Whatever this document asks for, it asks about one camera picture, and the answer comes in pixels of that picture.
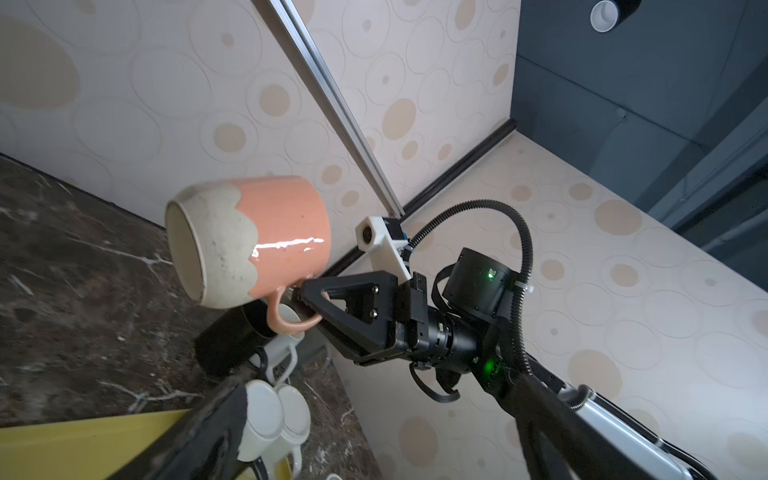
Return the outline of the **peach mug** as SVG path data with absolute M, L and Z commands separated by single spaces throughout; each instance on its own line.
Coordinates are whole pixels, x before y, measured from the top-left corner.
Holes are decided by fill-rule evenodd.
M 284 319 L 286 289 L 321 274 L 331 254 L 323 199 L 300 176 L 230 179 L 192 185 L 165 210 L 172 263 L 187 296 L 211 309 L 263 299 L 266 323 L 295 335 L 316 326 L 315 314 Z

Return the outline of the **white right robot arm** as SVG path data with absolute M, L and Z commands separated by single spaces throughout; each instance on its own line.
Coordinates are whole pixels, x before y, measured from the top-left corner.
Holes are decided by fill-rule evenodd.
M 460 395 L 473 376 L 516 423 L 534 479 L 708 479 L 693 456 L 585 385 L 571 386 L 537 360 L 526 369 L 500 345 L 509 328 L 517 273 L 464 249 L 433 282 L 375 271 L 309 280 L 297 299 L 320 315 L 321 331 L 360 366 L 405 360 L 412 376 L 433 370 L 433 401 Z

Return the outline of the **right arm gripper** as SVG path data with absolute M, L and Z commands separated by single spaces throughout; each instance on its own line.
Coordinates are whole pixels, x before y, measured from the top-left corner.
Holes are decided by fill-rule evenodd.
M 381 354 L 395 338 L 398 359 L 469 373 L 479 334 L 428 304 L 424 275 L 397 287 L 385 271 L 321 277 L 304 281 L 292 299 L 321 317 L 318 328 L 342 354 Z M 536 377 L 517 378 L 511 406 L 532 479 L 651 477 Z

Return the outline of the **white round mug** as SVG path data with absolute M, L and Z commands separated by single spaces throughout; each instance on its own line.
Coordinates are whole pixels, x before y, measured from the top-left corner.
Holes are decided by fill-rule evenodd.
M 304 332 L 277 334 L 264 346 L 258 347 L 248 361 L 272 386 L 278 386 L 285 383 L 296 368 L 299 360 L 297 347 L 304 338 Z

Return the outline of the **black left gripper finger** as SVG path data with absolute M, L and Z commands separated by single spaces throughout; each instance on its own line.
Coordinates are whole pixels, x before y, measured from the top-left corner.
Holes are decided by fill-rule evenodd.
M 235 479 L 247 419 L 245 382 L 229 377 L 112 479 Z

